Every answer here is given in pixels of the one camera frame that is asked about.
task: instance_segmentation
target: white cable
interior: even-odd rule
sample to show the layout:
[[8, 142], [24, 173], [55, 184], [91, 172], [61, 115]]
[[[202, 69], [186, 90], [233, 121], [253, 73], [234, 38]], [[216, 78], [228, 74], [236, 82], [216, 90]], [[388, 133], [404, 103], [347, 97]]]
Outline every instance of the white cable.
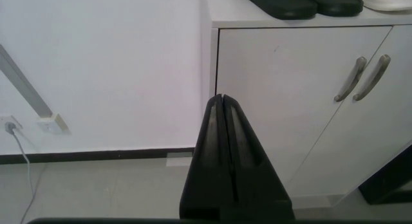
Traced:
[[20, 141], [19, 141], [18, 137], [17, 137], [14, 133], [12, 134], [12, 136], [15, 138], [15, 141], [17, 141], [17, 144], [19, 145], [19, 149], [20, 149], [20, 151], [21, 151], [21, 154], [23, 155], [24, 159], [25, 159], [26, 162], [27, 162], [27, 180], [28, 180], [28, 183], [30, 184], [30, 190], [32, 191], [32, 198], [31, 198], [31, 200], [30, 200], [30, 203], [28, 204], [27, 209], [26, 209], [26, 211], [24, 212], [24, 214], [23, 214], [23, 216], [21, 217], [21, 220], [20, 220], [20, 224], [23, 224], [23, 221], [24, 221], [24, 219], [26, 218], [26, 215], [27, 215], [27, 213], [28, 213], [28, 210], [30, 209], [30, 207], [31, 207], [32, 204], [33, 204], [33, 201], [34, 201], [34, 198], [35, 198], [35, 193], [34, 193], [33, 185], [32, 185], [32, 176], [30, 175], [30, 161], [29, 161], [29, 159], [27, 158], [26, 154], [24, 153], [24, 150], [23, 150], [23, 148], [21, 147], [21, 144], [20, 144]]
[[17, 144], [19, 145], [19, 149], [21, 151], [21, 154], [23, 154], [23, 157], [27, 162], [27, 179], [28, 179], [28, 182], [30, 184], [30, 190], [32, 191], [32, 197], [33, 197], [34, 196], [34, 190], [33, 190], [33, 185], [32, 185], [32, 176], [30, 175], [30, 161], [28, 160], [26, 154], [24, 153], [24, 150], [21, 147], [21, 144], [20, 144], [20, 141], [19, 141], [18, 137], [15, 134], [13, 134], [12, 136], [15, 138], [15, 141], [17, 141]]

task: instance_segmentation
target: cabinet door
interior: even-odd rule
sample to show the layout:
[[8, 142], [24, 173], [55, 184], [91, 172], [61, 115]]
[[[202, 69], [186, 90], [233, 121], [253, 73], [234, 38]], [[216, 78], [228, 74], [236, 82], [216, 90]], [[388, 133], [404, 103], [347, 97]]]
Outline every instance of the cabinet door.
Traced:
[[[391, 62], [362, 100], [380, 69]], [[365, 69], [291, 181], [292, 196], [346, 194], [399, 154], [412, 139], [412, 26], [396, 26]]]
[[390, 27], [221, 30], [217, 93], [235, 98], [281, 181], [295, 174], [339, 107], [361, 56]]

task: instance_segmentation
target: baseboard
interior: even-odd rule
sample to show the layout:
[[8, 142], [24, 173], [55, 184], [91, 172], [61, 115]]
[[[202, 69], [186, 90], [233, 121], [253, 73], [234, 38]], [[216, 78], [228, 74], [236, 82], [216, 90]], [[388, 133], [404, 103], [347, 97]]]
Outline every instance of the baseboard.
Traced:
[[293, 209], [330, 208], [336, 205], [345, 194], [296, 196], [291, 197]]
[[[126, 159], [147, 159], [166, 158], [168, 153], [193, 153], [194, 147], [174, 148], [174, 149], [141, 149], [126, 151], [90, 151], [78, 153], [40, 153], [27, 154], [31, 163], [49, 162], [76, 162], [87, 160], [126, 160]], [[26, 163], [21, 154], [1, 155], [0, 165], [12, 163]]]

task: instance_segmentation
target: white cabinet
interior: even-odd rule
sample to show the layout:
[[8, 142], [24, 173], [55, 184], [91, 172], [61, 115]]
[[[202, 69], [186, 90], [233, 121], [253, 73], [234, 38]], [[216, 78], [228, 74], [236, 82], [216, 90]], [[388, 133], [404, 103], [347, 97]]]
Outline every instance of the white cabinet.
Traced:
[[[240, 103], [295, 207], [335, 203], [412, 140], [412, 14], [282, 21], [249, 0], [201, 5], [202, 102]], [[383, 55], [386, 71], [353, 101]], [[360, 57], [359, 82], [334, 101]]]
[[292, 178], [339, 108], [357, 59], [391, 27], [221, 30], [217, 93], [241, 105], [281, 181]]
[[[346, 194], [412, 140], [412, 26], [395, 26], [294, 176], [291, 196]], [[383, 72], [383, 55], [390, 63]], [[381, 72], [382, 77], [373, 79]], [[370, 86], [359, 101], [353, 96]]]

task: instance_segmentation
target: white tray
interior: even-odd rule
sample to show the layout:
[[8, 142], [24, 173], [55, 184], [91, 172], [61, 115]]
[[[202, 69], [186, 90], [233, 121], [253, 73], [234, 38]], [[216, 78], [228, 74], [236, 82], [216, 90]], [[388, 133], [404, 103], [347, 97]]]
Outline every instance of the white tray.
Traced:
[[364, 6], [378, 11], [401, 11], [412, 9], [412, 0], [363, 0]]

